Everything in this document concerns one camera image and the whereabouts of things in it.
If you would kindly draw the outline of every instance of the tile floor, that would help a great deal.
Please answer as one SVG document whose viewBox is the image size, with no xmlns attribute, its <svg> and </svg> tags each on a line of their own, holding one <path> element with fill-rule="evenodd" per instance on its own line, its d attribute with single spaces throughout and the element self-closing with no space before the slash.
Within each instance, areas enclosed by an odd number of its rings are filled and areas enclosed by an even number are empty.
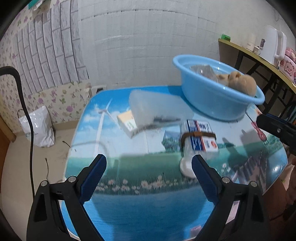
<svg viewBox="0 0 296 241">
<path fill-rule="evenodd" d="M 41 181 L 46 179 L 48 161 L 50 183 L 63 178 L 69 147 L 75 129 L 56 132 L 56 143 L 50 148 L 34 147 L 33 178 L 35 191 Z M 32 191 L 29 172 L 30 142 L 26 137 L 18 136 L 10 143 L 4 162 L 1 196 L 2 211 L 16 234 L 26 240 L 27 223 L 32 205 Z"/>
</svg>

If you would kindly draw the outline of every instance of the wall socket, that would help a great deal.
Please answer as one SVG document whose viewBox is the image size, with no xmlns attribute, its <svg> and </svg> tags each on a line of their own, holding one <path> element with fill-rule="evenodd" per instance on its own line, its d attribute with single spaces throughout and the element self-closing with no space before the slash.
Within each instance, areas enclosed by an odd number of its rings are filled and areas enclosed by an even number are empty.
<svg viewBox="0 0 296 241">
<path fill-rule="evenodd" d="M 99 93 L 102 90 L 106 90 L 106 85 L 96 85 L 94 87 L 91 87 L 91 97 L 95 96 L 97 93 Z"/>
</svg>

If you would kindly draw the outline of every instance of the kettle handle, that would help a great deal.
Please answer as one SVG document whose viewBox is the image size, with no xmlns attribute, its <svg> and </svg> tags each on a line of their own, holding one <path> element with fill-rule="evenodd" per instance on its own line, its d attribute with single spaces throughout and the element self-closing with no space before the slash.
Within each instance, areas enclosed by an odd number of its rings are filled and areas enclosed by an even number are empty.
<svg viewBox="0 0 296 241">
<path fill-rule="evenodd" d="M 278 39 L 281 38 L 281 50 L 279 52 L 279 55 L 275 55 L 274 57 L 278 60 L 283 60 L 285 58 L 285 52 L 287 48 L 287 37 L 282 31 L 277 31 L 278 32 Z"/>
</svg>

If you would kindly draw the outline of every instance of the pink container with bear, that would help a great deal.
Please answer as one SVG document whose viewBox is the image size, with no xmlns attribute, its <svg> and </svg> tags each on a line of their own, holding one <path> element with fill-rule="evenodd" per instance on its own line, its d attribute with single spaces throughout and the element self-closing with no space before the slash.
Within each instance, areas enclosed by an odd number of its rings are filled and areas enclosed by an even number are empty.
<svg viewBox="0 0 296 241">
<path fill-rule="evenodd" d="M 286 49 L 285 58 L 280 62 L 279 70 L 296 84 L 296 58 L 294 50 Z"/>
</svg>

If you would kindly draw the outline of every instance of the silver screw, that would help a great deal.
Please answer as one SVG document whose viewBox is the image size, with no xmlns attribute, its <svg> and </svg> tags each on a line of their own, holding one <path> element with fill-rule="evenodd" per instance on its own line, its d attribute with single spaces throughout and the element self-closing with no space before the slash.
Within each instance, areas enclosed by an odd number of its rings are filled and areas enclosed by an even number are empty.
<svg viewBox="0 0 296 241">
<path fill-rule="evenodd" d="M 47 185 L 47 181 L 42 181 L 42 182 L 41 182 L 41 186 L 42 186 L 42 187 L 45 187 L 46 185 Z"/>
<path fill-rule="evenodd" d="M 223 177 L 222 178 L 222 182 L 229 183 L 230 182 L 230 179 L 228 177 Z"/>
<path fill-rule="evenodd" d="M 74 176 L 71 176 L 68 179 L 68 181 L 71 182 L 71 183 L 75 182 L 75 180 L 76 180 L 76 177 L 74 177 Z"/>
<path fill-rule="evenodd" d="M 257 182 L 251 181 L 251 186 L 252 187 L 257 187 Z"/>
</svg>

